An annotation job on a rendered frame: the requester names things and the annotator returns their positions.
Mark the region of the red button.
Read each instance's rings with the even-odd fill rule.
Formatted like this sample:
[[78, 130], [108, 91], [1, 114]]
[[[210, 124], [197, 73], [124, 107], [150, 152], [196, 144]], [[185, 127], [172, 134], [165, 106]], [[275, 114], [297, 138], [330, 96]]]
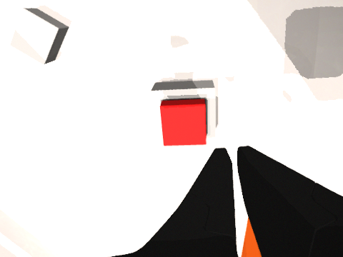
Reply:
[[157, 148], [215, 146], [214, 80], [159, 82], [150, 92]]

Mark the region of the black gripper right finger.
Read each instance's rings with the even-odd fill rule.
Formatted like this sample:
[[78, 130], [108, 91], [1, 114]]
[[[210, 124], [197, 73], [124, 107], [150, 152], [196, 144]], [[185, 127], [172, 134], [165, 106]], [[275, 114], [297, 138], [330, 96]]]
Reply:
[[237, 172], [262, 257], [343, 257], [343, 195], [251, 146]]

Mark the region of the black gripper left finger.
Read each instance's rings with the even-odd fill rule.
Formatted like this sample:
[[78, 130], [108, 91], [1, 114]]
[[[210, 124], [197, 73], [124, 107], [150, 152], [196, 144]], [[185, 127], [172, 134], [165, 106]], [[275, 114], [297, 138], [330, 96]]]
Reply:
[[175, 212], [138, 251], [108, 257], [239, 257], [234, 177], [226, 148], [215, 148]]

